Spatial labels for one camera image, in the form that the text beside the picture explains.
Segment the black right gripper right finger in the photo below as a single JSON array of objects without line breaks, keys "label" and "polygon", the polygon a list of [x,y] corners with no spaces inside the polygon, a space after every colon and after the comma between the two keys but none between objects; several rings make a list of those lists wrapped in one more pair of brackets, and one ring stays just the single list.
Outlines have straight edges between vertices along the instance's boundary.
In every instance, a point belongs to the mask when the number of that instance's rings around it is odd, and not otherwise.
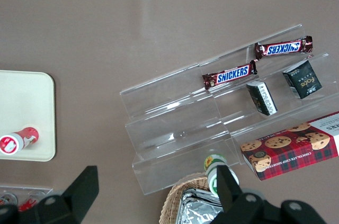
[{"label": "black right gripper right finger", "polygon": [[212,223],[325,223],[305,202],[286,200],[278,208],[257,194],[243,192],[227,166],[217,167],[217,192],[223,212]]}]

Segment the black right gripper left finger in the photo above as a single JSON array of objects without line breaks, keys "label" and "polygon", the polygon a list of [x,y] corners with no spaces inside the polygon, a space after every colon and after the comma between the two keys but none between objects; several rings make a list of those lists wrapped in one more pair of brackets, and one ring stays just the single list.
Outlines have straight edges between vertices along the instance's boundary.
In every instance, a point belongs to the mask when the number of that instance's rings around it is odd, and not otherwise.
[{"label": "black right gripper left finger", "polygon": [[98,193],[97,167],[87,166],[61,195],[48,196],[23,212],[2,205],[1,223],[81,223]]}]

